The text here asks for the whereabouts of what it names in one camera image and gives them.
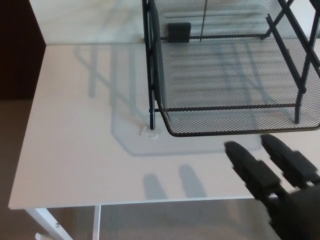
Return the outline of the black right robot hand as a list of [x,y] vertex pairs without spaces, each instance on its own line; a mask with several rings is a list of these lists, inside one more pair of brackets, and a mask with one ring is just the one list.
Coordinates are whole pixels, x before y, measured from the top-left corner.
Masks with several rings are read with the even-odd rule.
[[260,135],[261,144],[283,177],[297,190],[287,192],[280,178],[235,141],[224,143],[233,170],[252,196],[266,208],[270,226],[282,240],[320,238],[320,175],[299,151],[271,134]]

